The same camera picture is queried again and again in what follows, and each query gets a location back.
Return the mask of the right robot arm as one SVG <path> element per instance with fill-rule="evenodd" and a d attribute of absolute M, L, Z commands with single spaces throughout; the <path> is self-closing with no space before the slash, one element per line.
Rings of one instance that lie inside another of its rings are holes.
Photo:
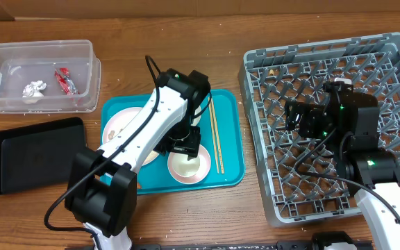
<path fill-rule="evenodd" d="M 357 92 L 351 80 L 334 78 L 322 86 L 324 105 L 285 102 L 285 128 L 320 142 L 294 164 L 302 176 L 321 177 L 301 170 L 320 147 L 336 161 L 333 180 L 349 187 L 373 236 L 377 249 L 400 249 L 400 166 L 390 151 L 380 148 L 377 131 L 380 109 L 376 97 Z"/>

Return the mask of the white bowl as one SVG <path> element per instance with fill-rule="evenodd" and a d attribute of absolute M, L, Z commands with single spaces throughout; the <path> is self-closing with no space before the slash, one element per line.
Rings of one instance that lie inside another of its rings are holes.
<path fill-rule="evenodd" d="M 198 106 L 194 112 L 194 115 L 192 116 L 191 126 L 196 126 L 199 123 L 201 119 L 200 112 L 201 112 L 201 106 Z"/>

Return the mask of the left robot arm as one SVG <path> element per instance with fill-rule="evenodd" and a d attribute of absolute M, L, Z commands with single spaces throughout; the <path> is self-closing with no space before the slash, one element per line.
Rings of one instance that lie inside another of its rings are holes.
<path fill-rule="evenodd" d="M 210 94 L 208 77 L 175 69 L 159 73 L 157 86 L 141 111 L 96 151 L 76 154 L 65 207 L 93 235 L 96 249 L 130 249 L 126 226 L 137 204 L 138 172 L 152 152 L 195 158 L 200 129 L 195 110 Z"/>

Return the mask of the pink bowl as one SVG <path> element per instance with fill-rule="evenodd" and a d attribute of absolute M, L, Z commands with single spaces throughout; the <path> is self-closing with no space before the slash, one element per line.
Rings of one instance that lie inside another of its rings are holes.
<path fill-rule="evenodd" d="M 171 176 L 179 183 L 193 185 L 202 181 L 209 173 L 211 159 L 208 151 L 199 146 L 198 156 L 187 160 L 187 155 L 170 153 L 167 166 Z"/>

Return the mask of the red snack wrapper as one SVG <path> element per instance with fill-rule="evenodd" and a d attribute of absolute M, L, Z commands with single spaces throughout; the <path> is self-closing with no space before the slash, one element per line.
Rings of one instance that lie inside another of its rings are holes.
<path fill-rule="evenodd" d="M 75 83 L 70 78 L 70 73 L 68 68 L 66 67 L 55 68 L 55 77 L 66 95 L 79 94 Z"/>

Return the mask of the white tissue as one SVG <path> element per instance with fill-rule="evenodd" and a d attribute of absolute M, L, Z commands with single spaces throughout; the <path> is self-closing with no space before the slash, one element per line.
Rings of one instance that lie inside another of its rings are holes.
<path fill-rule="evenodd" d="M 26 104 L 37 103 L 44 95 L 47 84 L 43 81 L 32 81 L 26 85 L 22 92 L 22 101 Z"/>

